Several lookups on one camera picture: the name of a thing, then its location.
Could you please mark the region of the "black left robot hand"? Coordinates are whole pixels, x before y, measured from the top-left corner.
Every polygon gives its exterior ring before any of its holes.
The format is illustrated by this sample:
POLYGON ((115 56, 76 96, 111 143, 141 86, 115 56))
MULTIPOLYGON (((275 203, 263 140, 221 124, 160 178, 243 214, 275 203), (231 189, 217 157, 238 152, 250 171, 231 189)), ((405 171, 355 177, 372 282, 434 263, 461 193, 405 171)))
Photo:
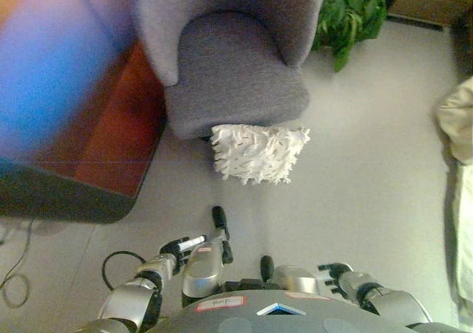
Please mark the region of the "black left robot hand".
POLYGON ((188 236, 173 240, 160 248, 160 254, 171 254, 176 259, 172 274, 179 273, 182 265, 187 263, 191 251, 198 245, 203 244, 207 239, 207 235, 200 235, 195 238, 188 236))

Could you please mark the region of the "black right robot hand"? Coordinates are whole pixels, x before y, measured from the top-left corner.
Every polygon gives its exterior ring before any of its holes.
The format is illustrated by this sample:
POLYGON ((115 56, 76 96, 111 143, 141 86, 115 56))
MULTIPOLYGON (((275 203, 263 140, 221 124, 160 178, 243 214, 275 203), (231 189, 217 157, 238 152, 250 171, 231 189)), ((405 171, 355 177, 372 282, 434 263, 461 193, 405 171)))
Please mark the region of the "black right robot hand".
POLYGON ((317 266, 319 272, 327 272, 329 279, 324 280, 324 285, 330 288, 332 294, 340 294, 344 299, 348 299, 347 293, 341 288, 339 278, 346 272, 352 272, 353 268, 346 263, 336 262, 331 264, 321 264, 317 266))

